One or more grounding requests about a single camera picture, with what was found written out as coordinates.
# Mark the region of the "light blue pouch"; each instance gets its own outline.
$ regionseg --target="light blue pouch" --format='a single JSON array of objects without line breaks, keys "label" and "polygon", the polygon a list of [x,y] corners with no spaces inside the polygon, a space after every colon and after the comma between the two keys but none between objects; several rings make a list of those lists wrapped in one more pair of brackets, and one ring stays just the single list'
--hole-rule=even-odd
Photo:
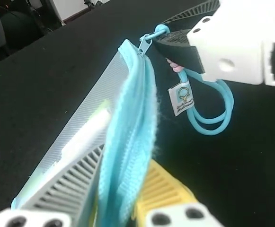
[{"label": "light blue pouch", "polygon": [[128,40],[119,48],[129,75],[106,135],[98,184],[99,227],[126,225],[151,159],[158,108],[154,69],[145,51]]}]

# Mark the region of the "white wall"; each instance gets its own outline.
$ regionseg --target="white wall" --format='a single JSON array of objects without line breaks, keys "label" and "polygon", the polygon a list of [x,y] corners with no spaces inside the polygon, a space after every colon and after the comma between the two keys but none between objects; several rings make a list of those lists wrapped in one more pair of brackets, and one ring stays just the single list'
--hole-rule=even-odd
[{"label": "white wall", "polygon": [[84,0],[50,0],[50,2],[53,7],[55,7],[57,16],[62,21],[88,8],[88,6],[84,4]]}]

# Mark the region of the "logo on tag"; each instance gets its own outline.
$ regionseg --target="logo on tag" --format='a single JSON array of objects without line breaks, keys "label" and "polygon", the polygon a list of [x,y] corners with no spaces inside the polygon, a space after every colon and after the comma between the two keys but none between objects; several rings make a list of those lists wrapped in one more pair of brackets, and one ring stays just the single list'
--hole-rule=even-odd
[{"label": "logo on tag", "polygon": [[189,81],[170,88],[169,95],[175,116],[194,106],[194,99]]}]

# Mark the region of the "white plastic block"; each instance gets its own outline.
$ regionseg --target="white plastic block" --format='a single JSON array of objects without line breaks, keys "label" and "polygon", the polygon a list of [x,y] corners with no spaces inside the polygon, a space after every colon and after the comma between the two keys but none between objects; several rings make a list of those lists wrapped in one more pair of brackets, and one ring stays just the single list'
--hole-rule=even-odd
[{"label": "white plastic block", "polygon": [[8,226],[71,227],[71,219],[67,214],[59,212],[6,209],[0,212],[0,227]]},{"label": "white plastic block", "polygon": [[146,227],[223,227],[200,203],[189,203],[151,210]]},{"label": "white plastic block", "polygon": [[[204,17],[187,34],[190,45],[198,50],[204,80],[263,82],[262,43],[268,5],[258,0],[223,1],[212,17]],[[264,17],[255,13],[258,8]]]}]

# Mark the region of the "blue lanyard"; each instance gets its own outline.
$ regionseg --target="blue lanyard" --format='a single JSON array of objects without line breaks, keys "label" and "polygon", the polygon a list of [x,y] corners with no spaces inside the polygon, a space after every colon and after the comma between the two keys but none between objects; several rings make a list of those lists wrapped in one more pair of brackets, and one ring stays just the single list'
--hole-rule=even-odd
[{"label": "blue lanyard", "polygon": [[[156,26],[154,33],[152,33],[150,35],[143,36],[142,38],[140,38],[140,40],[142,40],[143,38],[145,40],[152,40],[164,33],[166,33],[166,34],[170,33],[170,29],[168,28],[168,26],[158,25],[158,26]],[[215,117],[212,119],[207,119],[207,118],[202,117],[199,114],[199,112],[196,110],[195,106],[186,110],[188,119],[191,122],[192,126],[196,129],[196,131],[198,131],[199,133],[201,133],[203,135],[208,135],[208,136],[217,135],[217,134],[221,133],[222,131],[224,131],[226,129],[226,127],[229,125],[229,122],[231,120],[232,110],[234,107],[234,97],[233,97],[233,94],[232,94],[229,86],[223,80],[220,80],[220,79],[217,80],[216,82],[203,81],[202,76],[199,73],[189,70],[189,69],[185,69],[185,68],[183,68],[177,74],[178,74],[178,77],[179,77],[181,83],[188,82],[189,81],[188,77],[194,78],[194,79],[198,80],[199,82],[206,84],[206,85],[214,88],[215,90],[217,90],[224,99],[225,111],[218,117]],[[203,123],[203,124],[216,124],[219,122],[222,122],[222,123],[218,128],[216,128],[214,130],[208,130],[208,129],[205,129],[204,127],[202,127],[199,124],[199,122]]]}]

